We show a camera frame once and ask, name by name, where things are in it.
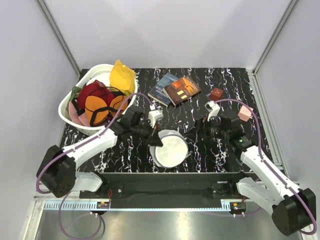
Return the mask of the white mesh laundry bag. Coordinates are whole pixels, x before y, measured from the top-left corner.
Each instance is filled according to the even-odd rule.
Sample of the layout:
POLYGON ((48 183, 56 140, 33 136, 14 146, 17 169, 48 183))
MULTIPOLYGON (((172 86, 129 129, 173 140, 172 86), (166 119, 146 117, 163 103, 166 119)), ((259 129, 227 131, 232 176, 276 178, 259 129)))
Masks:
POLYGON ((181 164, 188 155, 188 145, 176 130, 164 129, 159 133, 163 146, 150 146, 149 151, 154 163, 161 168, 174 168, 181 164))

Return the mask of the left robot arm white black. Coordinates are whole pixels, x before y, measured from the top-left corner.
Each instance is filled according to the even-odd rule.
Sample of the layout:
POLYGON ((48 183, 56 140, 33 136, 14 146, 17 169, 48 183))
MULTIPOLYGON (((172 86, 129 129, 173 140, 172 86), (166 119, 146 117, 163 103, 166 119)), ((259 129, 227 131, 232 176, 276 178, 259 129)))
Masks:
POLYGON ((148 147, 162 147, 158 134, 158 120, 163 118, 160 110, 154 109, 146 119, 141 108, 129 107, 120 117, 112 119, 105 128, 90 137, 66 146, 51 146, 36 173, 37 182, 42 183, 56 198, 62 198, 70 192, 83 191, 97 198, 103 198, 110 192, 109 180, 98 172, 81 172, 79 167, 106 149, 113 148, 126 137, 142 139, 148 147))

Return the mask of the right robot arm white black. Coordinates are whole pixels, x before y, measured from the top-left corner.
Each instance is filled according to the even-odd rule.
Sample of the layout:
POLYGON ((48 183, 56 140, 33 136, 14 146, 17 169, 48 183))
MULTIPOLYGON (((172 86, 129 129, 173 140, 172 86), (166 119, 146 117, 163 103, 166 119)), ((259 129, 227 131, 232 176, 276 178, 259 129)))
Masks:
POLYGON ((317 232, 316 195, 309 188, 301 189, 281 172, 258 143, 243 131, 238 117, 224 116, 220 122, 206 117, 198 119, 186 136, 194 142, 220 139, 264 184, 261 186, 245 175, 227 185, 230 197, 244 196, 254 201, 269 213, 276 228, 285 236, 298 231, 304 235, 317 232))

